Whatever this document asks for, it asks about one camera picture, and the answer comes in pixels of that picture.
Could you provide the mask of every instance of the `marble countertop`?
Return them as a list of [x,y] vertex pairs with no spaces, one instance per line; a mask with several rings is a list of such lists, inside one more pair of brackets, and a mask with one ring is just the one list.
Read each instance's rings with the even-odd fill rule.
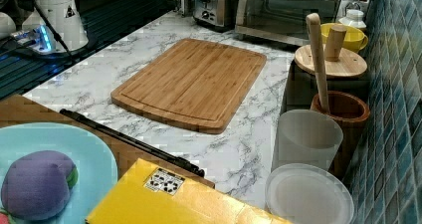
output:
[[[53,77],[24,97],[56,112],[67,109],[182,156],[206,172],[216,189],[265,207],[282,96],[294,54],[277,44],[252,44],[233,31],[217,33],[192,17],[169,12]],[[267,56],[267,63],[226,130],[218,135],[189,131],[127,112],[110,93],[183,38],[232,45]]]

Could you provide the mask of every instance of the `blue tile wall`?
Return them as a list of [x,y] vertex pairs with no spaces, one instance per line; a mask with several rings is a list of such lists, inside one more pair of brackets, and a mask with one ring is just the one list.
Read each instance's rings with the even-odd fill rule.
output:
[[422,223],[422,0],[372,0],[371,116],[343,182],[353,223]]

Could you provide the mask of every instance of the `purple ball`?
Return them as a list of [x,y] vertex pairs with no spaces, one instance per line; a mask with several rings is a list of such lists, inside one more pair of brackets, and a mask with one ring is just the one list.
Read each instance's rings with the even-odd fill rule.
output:
[[12,163],[1,188],[4,209],[29,221],[45,220],[60,213],[78,178],[72,160],[56,151],[38,151]]

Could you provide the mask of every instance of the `wooden mortar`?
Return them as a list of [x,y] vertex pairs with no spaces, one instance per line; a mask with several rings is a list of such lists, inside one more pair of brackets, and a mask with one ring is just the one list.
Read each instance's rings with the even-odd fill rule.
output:
[[311,111],[325,113],[341,127],[343,141],[328,172],[342,180],[369,118],[370,111],[369,106],[361,99],[337,91],[328,91],[328,105],[330,113],[323,111],[319,95],[316,94],[311,103]]

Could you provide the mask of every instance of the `sticker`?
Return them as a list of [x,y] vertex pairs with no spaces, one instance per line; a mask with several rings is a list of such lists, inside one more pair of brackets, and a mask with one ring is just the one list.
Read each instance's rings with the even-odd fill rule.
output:
[[163,191],[170,195],[174,195],[177,190],[179,190],[184,180],[185,179],[181,176],[158,168],[148,180],[146,180],[143,186],[154,192]]
[[70,17],[73,17],[73,16],[75,16],[75,12],[74,12],[74,10],[72,10],[71,5],[69,5],[68,11],[66,12],[66,18],[70,18]]

